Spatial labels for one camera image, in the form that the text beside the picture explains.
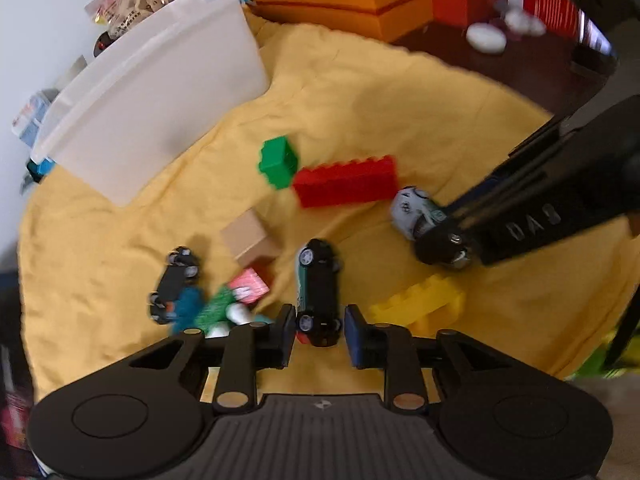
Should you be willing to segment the wooden cube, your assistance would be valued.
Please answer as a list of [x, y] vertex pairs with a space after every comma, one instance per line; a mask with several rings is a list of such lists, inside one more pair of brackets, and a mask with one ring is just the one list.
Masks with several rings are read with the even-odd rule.
[[246, 268], [258, 260], [273, 260], [280, 245], [269, 233], [256, 211], [247, 209], [220, 232], [235, 262]]

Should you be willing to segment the translucent plastic storage bin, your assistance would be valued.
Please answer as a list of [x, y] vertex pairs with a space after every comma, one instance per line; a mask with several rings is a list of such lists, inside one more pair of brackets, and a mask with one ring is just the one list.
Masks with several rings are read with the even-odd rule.
[[243, 0], [175, 0], [58, 94], [32, 147], [117, 206], [269, 87]]

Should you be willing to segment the green toy figure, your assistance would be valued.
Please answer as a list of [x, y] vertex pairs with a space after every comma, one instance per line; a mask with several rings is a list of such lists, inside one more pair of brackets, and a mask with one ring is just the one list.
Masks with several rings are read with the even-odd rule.
[[195, 327], [199, 328], [207, 337], [213, 333], [228, 334], [230, 322], [227, 316], [228, 307], [235, 303], [235, 296], [229, 285], [222, 285], [202, 307], [195, 318]]

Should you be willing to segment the yellow cloth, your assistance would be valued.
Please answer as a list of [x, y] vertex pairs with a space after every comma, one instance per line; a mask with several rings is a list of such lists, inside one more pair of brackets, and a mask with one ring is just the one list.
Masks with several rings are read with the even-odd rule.
[[[550, 118], [501, 84], [346, 32], [277, 25], [248, 14], [271, 78], [229, 112], [126, 207], [56, 167], [23, 216], [18, 261], [23, 340], [37, 399], [167, 335], [148, 297], [166, 255], [189, 246], [206, 294], [238, 272], [220, 232], [250, 208], [281, 250], [274, 315], [296, 302], [296, 254], [314, 237], [340, 254], [341, 303], [369, 307], [438, 272], [414, 258], [386, 203], [299, 208], [257, 169], [265, 140], [286, 134], [300, 163], [392, 155], [402, 185], [448, 202]], [[547, 373], [577, 370], [612, 330], [639, 283], [639, 239], [625, 219], [522, 258], [450, 273], [464, 290], [460, 332]]]

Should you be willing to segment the white green toy car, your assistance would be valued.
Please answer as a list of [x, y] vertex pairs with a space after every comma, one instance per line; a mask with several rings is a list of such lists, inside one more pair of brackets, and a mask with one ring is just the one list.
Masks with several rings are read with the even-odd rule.
[[442, 211], [427, 192], [416, 186], [398, 191], [390, 207], [393, 225], [407, 240], [416, 240], [446, 220]]

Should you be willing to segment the yellow building block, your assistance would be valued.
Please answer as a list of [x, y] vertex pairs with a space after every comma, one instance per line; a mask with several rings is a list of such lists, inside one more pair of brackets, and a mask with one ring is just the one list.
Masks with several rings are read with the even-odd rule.
[[370, 307], [367, 320], [408, 328], [413, 336], [431, 337], [460, 318], [464, 302], [465, 293], [452, 278], [433, 274]]

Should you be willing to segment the green building block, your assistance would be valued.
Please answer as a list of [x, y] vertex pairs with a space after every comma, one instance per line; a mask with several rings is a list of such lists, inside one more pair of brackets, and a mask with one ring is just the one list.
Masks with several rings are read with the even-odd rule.
[[291, 185], [298, 171], [298, 156], [287, 136], [277, 136], [262, 144], [258, 170], [276, 190]]

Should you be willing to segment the red small cube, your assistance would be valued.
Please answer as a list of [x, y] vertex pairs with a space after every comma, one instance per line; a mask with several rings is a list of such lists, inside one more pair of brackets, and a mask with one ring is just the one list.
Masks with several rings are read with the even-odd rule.
[[243, 269], [228, 286], [233, 298], [246, 306], [257, 304], [270, 292], [268, 282], [254, 268]]

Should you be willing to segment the orange box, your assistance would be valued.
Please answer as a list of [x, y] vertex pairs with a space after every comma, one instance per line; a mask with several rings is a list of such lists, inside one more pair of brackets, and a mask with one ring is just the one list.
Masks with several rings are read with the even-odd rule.
[[254, 14], [315, 24], [389, 44], [434, 20], [432, 0], [252, 0]]

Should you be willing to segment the black teal toy car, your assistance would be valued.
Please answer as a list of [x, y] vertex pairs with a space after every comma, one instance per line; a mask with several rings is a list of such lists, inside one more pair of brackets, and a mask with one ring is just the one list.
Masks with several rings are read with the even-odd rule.
[[300, 341], [326, 348], [335, 346], [340, 339], [341, 268], [336, 251], [321, 238], [312, 238], [298, 252], [296, 328]]

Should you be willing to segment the red long building block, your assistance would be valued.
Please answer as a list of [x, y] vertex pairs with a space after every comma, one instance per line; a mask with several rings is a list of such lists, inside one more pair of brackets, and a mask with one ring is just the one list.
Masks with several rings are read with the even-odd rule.
[[399, 191], [396, 160], [386, 155], [303, 168], [291, 184], [303, 208], [392, 200]]

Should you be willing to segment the blue toy figure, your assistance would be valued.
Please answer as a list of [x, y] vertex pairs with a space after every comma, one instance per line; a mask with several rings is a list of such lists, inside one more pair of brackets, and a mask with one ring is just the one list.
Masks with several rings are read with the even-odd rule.
[[196, 318], [205, 306], [203, 292], [196, 286], [185, 287], [175, 302], [175, 318], [170, 332], [175, 335], [188, 328], [197, 328]]

